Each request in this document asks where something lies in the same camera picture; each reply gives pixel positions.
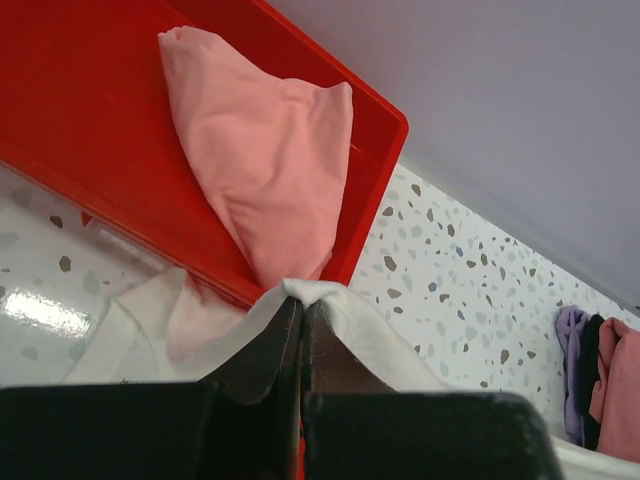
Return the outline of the white graphic t-shirt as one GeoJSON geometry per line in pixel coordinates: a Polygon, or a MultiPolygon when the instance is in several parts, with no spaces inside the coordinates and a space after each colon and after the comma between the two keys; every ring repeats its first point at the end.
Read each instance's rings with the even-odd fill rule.
{"type": "Polygon", "coordinates": [[[67,384],[195,381],[262,333],[287,297],[319,306],[333,334],[375,377],[399,392],[446,391],[368,301],[333,282],[285,279],[244,312],[171,268],[113,297],[67,384]]]}

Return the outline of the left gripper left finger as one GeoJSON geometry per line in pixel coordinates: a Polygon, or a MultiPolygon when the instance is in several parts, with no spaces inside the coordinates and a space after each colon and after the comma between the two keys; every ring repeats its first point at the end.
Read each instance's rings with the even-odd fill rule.
{"type": "Polygon", "coordinates": [[[293,479],[301,303],[196,382],[5,388],[5,479],[293,479]]]}

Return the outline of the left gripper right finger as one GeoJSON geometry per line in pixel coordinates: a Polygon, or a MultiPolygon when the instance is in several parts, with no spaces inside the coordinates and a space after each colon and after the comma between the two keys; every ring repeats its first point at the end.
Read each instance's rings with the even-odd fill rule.
{"type": "Polygon", "coordinates": [[[307,479],[557,479],[541,416],[506,392],[397,393],[304,315],[302,429],[307,479]]]}

